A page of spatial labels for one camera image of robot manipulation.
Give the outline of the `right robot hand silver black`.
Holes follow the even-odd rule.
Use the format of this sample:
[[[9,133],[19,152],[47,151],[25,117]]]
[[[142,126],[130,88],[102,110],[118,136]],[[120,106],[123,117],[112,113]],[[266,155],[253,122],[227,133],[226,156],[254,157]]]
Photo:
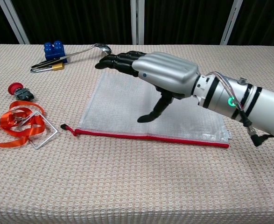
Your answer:
[[[152,112],[139,117],[139,123],[151,122],[158,118],[173,99],[192,96],[200,78],[197,64],[162,52],[129,51],[111,54],[100,59],[95,68],[116,69],[121,73],[138,77],[152,84],[161,93],[161,98]]]

